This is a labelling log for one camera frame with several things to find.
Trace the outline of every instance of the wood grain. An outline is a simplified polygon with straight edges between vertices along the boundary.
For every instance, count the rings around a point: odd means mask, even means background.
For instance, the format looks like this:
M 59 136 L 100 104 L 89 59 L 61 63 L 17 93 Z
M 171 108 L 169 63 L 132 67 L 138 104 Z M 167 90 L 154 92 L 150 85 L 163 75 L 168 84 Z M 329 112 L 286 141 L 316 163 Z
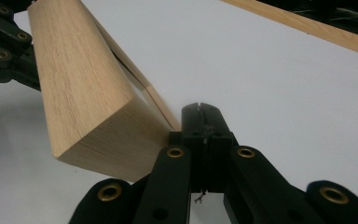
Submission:
M 53 155 L 129 181 L 147 175 L 172 128 L 134 92 L 101 27 L 78 0 L 28 12 Z
M 157 91 L 154 89 L 153 85 L 147 80 L 144 74 L 138 69 L 138 67 L 132 62 L 132 60 L 127 56 L 124 50 L 118 45 L 118 43 L 106 32 L 106 30 L 101 26 L 101 24 L 94 18 L 94 22 L 98 27 L 103 39 L 106 41 L 109 48 L 112 50 L 113 54 L 117 58 L 119 64 L 122 66 L 123 70 L 128 72 L 127 77 L 131 82 L 141 91 L 146 101 L 151 107 L 153 107 L 156 113 L 164 117 L 168 124 L 175 130 L 180 131 L 181 127 L 176 117 L 173 115 L 171 110 L 166 106 L 162 98 L 159 96 Z
M 358 35 L 255 0 L 222 0 L 273 21 L 358 52 Z

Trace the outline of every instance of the metal ring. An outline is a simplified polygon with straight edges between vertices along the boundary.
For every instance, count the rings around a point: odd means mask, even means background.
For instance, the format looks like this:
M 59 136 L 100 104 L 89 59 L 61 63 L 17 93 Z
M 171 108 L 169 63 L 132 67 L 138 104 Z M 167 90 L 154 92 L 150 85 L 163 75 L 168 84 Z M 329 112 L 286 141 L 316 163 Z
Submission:
M 5 59 L 8 57 L 8 53 L 5 51 L 0 51 L 0 59 Z
M 106 192 L 107 190 L 110 190 L 110 189 L 112 189 L 114 192 L 113 193 Z M 103 186 L 98 191 L 98 199 L 103 202 L 110 202 L 110 201 L 113 201 L 114 199 L 118 198 L 118 196 L 120 196 L 122 191 L 123 191 L 123 188 L 118 183 L 108 184 L 108 185 Z
M 249 148 L 240 148 L 237 153 L 244 158 L 252 158 L 255 156 L 255 153 Z
M 172 158 L 179 158 L 179 157 L 182 157 L 183 155 L 185 155 L 185 152 L 180 148 L 174 147 L 174 148 L 168 149 L 167 155 Z
M 348 196 L 341 190 L 331 187 L 321 187 L 319 192 L 324 196 L 327 201 L 338 204 L 346 204 L 350 201 Z
M 20 39 L 27 39 L 27 38 L 28 38 L 28 35 L 25 34 L 25 33 L 18 33 L 18 34 L 17 34 L 17 37 L 20 38 Z
M 8 13 L 7 7 L 0 7 L 0 13 L 7 14 Z

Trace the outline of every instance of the screw hole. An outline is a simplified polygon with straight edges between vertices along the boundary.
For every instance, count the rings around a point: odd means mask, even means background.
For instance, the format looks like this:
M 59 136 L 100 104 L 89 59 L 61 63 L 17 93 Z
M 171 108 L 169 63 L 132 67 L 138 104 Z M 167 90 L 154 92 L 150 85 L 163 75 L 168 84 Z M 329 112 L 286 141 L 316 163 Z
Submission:
M 346 204 L 350 201 L 348 196 L 339 189 L 321 187 L 319 192 L 322 194 L 322 196 L 324 196 L 326 200 L 332 203 Z
M 0 51 L 0 59 L 5 59 L 8 57 L 8 53 L 5 51 Z
M 289 216 L 293 221 L 296 222 L 302 222 L 304 220 L 303 216 L 299 212 L 292 209 L 287 211 L 287 216 Z
M 98 198 L 103 202 L 110 202 L 120 196 L 122 187 L 117 184 L 108 184 L 98 191 Z
M 2 14 L 7 14 L 9 11 L 7 9 L 7 7 L 0 7 L 0 13 Z
M 179 158 L 179 157 L 185 155 L 185 152 L 180 148 L 171 148 L 168 150 L 167 154 L 169 157 Z
M 237 153 L 244 158 L 252 158 L 255 156 L 255 153 L 249 148 L 240 148 Z
M 25 34 L 25 33 L 19 33 L 19 34 L 17 34 L 17 37 L 18 37 L 19 39 L 23 39 L 23 40 L 25 40 L 25 39 L 27 39 L 27 38 L 28 38 L 28 35 L 27 35 L 27 34 Z
M 168 217 L 168 211 L 162 208 L 153 211 L 153 218 L 156 220 L 165 220 Z

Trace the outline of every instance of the white surface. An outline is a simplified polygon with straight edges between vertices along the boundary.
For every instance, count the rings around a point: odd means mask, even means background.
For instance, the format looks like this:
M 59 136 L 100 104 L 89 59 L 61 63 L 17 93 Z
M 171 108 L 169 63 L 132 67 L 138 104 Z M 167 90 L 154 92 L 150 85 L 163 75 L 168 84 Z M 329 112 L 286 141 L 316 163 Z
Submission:
M 215 105 L 292 185 L 358 195 L 358 53 L 219 1 L 84 2 L 178 118 Z M 50 155 L 39 92 L 0 84 L 0 223 L 66 223 L 103 179 Z M 191 220 L 228 223 L 221 198 L 193 204 Z

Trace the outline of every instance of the light wood block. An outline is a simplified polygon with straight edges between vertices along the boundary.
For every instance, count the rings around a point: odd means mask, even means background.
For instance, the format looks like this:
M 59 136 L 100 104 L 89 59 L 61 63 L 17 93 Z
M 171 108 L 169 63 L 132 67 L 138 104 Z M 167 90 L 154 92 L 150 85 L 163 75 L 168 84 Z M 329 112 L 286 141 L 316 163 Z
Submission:
M 358 52 L 358 35 L 356 34 L 299 16 L 295 13 L 288 12 L 277 7 L 257 2 L 255 0 L 222 1 Z
M 161 116 L 135 93 L 126 73 L 154 89 L 111 39 L 127 65 L 117 61 L 80 1 L 39 0 L 28 12 L 53 155 L 129 181 L 147 175 L 175 125 L 168 107 L 154 105 Z

